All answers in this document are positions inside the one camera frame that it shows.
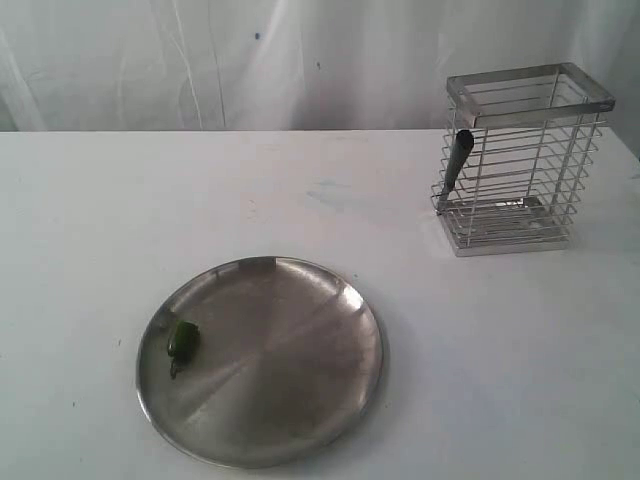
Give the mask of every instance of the white curtain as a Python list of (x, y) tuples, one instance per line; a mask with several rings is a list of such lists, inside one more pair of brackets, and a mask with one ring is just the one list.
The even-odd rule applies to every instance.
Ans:
[(0, 96), (20, 130), (436, 127), (453, 74), (574, 61), (606, 86), (638, 10), (637, 0), (0, 5)]

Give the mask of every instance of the white wall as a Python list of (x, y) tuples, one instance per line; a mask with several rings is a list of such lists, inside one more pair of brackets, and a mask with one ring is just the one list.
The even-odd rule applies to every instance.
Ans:
[(439, 126), (448, 75), (606, 80), (638, 3), (0, 2), (0, 94), (18, 128), (59, 130)]

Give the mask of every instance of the black handle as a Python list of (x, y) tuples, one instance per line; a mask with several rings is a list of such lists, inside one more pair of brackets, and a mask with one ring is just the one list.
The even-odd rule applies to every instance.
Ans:
[(464, 162), (469, 158), (469, 154), (473, 150), (473, 134), (469, 130), (460, 130), (456, 134), (456, 139), (451, 148), (451, 158), (447, 164), (447, 172), (444, 176), (444, 185), (447, 193), (456, 187), (456, 179)]

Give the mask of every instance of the green pepper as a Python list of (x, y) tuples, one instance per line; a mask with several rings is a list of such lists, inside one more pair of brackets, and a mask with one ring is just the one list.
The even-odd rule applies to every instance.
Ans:
[(175, 378), (180, 367), (191, 361), (200, 343), (198, 326), (178, 320), (167, 343), (167, 353), (173, 359), (171, 362), (171, 378)]

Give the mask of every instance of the wire utensil holder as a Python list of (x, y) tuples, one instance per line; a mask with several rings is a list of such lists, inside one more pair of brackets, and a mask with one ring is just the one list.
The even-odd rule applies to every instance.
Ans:
[[(613, 96), (572, 63), (449, 77), (447, 91), (431, 200), (455, 254), (566, 248)], [(453, 191), (443, 192), (460, 129), (471, 131), (474, 147)]]

